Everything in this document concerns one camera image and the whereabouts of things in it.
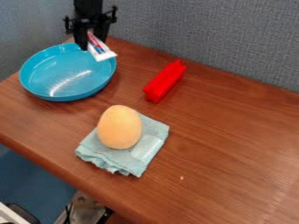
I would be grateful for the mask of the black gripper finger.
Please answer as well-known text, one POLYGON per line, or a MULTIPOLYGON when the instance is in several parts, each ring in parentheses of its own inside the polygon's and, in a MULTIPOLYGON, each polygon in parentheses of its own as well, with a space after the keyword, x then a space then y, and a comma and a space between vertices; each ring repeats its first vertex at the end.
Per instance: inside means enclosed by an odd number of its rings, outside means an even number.
POLYGON ((98 24, 98 26, 94 28, 94 35, 103 42, 107 41, 109 30, 110 30, 110 23, 107 23, 107 22, 98 24))
POLYGON ((74 24, 74 38, 75 43, 79 45, 82 51, 89 50, 89 26, 82 21, 74 24))

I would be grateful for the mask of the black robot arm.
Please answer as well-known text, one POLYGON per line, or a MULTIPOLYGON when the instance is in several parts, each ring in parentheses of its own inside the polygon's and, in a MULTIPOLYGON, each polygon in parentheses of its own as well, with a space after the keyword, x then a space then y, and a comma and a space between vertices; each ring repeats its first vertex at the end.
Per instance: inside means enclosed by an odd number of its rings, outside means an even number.
POLYGON ((74 0, 75 18, 63 19, 66 33, 74 36, 75 43, 83 51, 89 50, 89 30, 106 41, 110 26, 118 21, 118 7, 114 5, 111 10, 105 12, 103 1, 74 0))

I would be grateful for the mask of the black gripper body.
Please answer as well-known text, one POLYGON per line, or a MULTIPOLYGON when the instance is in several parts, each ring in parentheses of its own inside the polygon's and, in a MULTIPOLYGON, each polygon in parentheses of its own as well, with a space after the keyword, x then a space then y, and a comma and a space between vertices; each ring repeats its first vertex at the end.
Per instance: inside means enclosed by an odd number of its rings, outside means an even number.
POLYGON ((118 7, 114 5, 107 12, 102 11, 102 8, 94 8, 93 6, 77 6, 75 18, 66 17, 65 28, 69 34, 74 34, 74 24, 77 21, 82 21, 87 24, 89 29, 94 29, 101 23, 114 24, 118 21, 118 7))

